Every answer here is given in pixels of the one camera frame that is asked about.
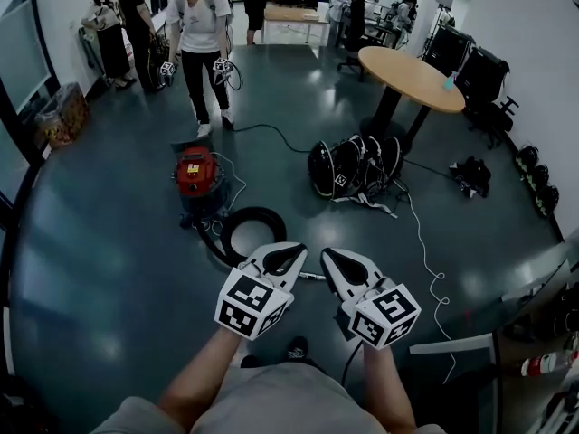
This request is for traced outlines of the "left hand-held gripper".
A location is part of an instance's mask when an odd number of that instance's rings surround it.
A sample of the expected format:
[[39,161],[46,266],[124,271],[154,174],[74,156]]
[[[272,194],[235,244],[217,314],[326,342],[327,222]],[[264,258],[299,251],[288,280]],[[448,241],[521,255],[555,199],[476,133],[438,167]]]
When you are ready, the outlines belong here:
[[303,243],[260,246],[232,268],[219,293],[214,321],[250,341],[275,326],[294,301],[291,293],[308,257]]

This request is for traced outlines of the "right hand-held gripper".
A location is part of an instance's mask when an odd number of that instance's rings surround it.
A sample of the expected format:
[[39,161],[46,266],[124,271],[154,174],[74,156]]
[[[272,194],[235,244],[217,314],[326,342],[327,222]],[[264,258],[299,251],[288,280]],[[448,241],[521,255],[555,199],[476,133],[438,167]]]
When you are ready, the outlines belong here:
[[325,248],[320,264],[333,294],[345,301],[347,330],[374,349],[383,349],[405,337],[422,312],[404,284],[354,297],[356,288],[371,288],[384,278],[368,257],[338,248]]

